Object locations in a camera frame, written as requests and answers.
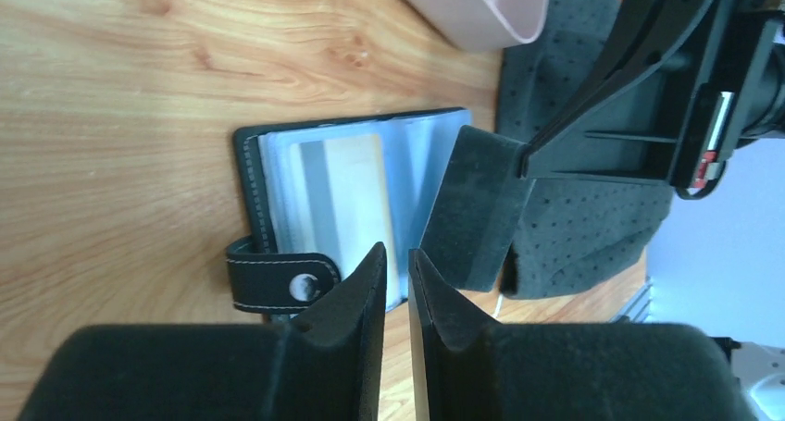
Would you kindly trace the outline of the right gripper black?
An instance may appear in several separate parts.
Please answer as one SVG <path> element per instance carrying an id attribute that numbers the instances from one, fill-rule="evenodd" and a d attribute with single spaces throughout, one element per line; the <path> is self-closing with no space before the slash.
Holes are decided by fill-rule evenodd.
<path id="1" fill-rule="evenodd" d="M 589 76 L 530 141 L 528 179 L 672 180 L 708 196 L 784 136 L 784 0 L 622 0 Z"/>

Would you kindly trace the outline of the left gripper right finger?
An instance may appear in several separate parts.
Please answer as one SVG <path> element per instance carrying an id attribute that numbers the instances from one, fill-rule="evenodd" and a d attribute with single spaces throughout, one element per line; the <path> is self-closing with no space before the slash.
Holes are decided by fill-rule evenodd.
<path id="1" fill-rule="evenodd" d="M 409 255 L 419 420 L 750 420 L 720 346 L 680 324 L 505 324 Z"/>

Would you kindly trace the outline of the grey credit card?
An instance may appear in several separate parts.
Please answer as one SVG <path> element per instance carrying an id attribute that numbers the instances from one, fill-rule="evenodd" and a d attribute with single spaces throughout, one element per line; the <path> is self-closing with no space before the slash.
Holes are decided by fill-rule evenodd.
<path id="1" fill-rule="evenodd" d="M 394 244 L 386 171 L 375 133 L 292 144 L 288 223 L 295 251 L 325 254 L 347 278 L 378 241 Z"/>

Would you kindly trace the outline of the pink oval tray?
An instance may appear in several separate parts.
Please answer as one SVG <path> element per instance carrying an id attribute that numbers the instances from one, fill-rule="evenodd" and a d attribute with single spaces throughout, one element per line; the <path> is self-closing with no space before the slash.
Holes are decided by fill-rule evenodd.
<path id="1" fill-rule="evenodd" d="M 486 52 L 535 42 L 549 0 L 406 0 L 455 47 Z"/>

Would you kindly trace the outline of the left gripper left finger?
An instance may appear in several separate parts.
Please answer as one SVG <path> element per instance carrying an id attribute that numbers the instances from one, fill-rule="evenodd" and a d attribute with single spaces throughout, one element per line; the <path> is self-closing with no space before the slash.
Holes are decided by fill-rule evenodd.
<path id="1" fill-rule="evenodd" d="M 97 325 L 54 352 L 22 420 L 374 420 L 387 288 L 375 243 L 277 324 Z"/>

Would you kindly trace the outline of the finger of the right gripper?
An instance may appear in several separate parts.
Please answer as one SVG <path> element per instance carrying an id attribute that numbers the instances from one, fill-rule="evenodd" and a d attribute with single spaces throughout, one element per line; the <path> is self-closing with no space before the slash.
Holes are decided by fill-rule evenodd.
<path id="1" fill-rule="evenodd" d="M 533 182 L 521 174 L 526 145 L 460 128 L 420 248 L 451 286 L 491 291 Z"/>

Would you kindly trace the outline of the black leather card holder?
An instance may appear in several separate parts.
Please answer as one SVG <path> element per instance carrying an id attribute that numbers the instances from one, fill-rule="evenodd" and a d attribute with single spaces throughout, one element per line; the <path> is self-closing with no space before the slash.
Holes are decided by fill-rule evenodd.
<path id="1" fill-rule="evenodd" d="M 381 242 L 386 306 L 408 297 L 419 246 L 458 132 L 461 107 L 237 129 L 250 234 L 231 243 L 233 306 L 294 316 L 347 280 Z"/>

